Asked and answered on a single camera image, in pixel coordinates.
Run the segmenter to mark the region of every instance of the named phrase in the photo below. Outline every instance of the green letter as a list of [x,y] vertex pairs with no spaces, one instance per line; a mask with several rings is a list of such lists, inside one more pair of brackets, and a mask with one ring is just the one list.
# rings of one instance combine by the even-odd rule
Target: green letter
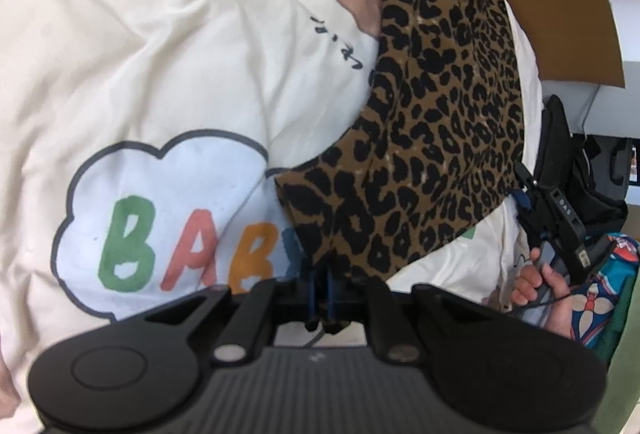
[[[136,226],[124,235],[130,215],[136,215]],[[151,201],[137,195],[120,199],[113,206],[111,225],[102,248],[98,278],[107,289],[130,293],[143,289],[151,280],[156,254],[145,240],[151,233],[156,209]],[[126,279],[116,276],[118,264],[137,263],[136,271]]]

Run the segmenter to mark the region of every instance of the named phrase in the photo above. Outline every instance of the leopard print fabric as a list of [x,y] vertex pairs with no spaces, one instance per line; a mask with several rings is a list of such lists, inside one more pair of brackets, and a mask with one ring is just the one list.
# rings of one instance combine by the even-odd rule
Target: leopard print fabric
[[523,145],[503,0],[383,0],[367,105],[276,184],[316,267],[388,278],[497,208]]

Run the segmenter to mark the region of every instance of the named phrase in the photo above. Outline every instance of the child's hand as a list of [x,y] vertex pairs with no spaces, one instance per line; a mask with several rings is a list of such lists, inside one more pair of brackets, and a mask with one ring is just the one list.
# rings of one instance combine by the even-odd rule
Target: child's hand
[[[515,289],[511,293],[511,303],[518,306],[526,306],[529,302],[538,298],[536,288],[544,282],[549,284],[554,298],[561,298],[570,293],[569,286],[557,271],[553,270],[549,264],[543,264],[539,272],[535,266],[540,258],[540,249],[531,250],[530,259],[534,263],[522,268],[516,279]],[[571,338],[571,318],[572,305],[571,297],[553,304],[549,318],[546,319],[545,329],[557,335]]]

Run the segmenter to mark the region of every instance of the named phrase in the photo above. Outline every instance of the green fabric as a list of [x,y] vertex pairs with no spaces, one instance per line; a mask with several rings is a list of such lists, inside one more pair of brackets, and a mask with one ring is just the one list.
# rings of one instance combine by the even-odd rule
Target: green fabric
[[631,305],[631,296],[634,293],[635,284],[636,276],[627,277],[623,282],[616,308],[613,310],[609,323],[604,328],[604,331],[601,332],[600,338],[598,338],[596,346],[593,348],[596,356],[607,366],[610,365],[611,358],[613,358],[613,354],[620,343],[622,332],[625,330],[626,316]]
[[476,234],[476,227],[473,226],[469,228],[465,233],[460,235],[460,237],[464,237],[465,239],[473,239],[475,234]]
[[591,423],[600,434],[620,434],[640,399],[639,281],[636,277],[625,330],[609,366],[607,390]]

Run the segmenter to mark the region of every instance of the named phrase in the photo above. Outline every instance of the round button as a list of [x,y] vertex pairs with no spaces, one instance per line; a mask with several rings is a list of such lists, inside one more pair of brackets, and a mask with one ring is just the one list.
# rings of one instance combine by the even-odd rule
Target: round button
[[115,390],[135,384],[146,372],[146,358],[131,348],[97,348],[75,360],[71,371],[79,384]]

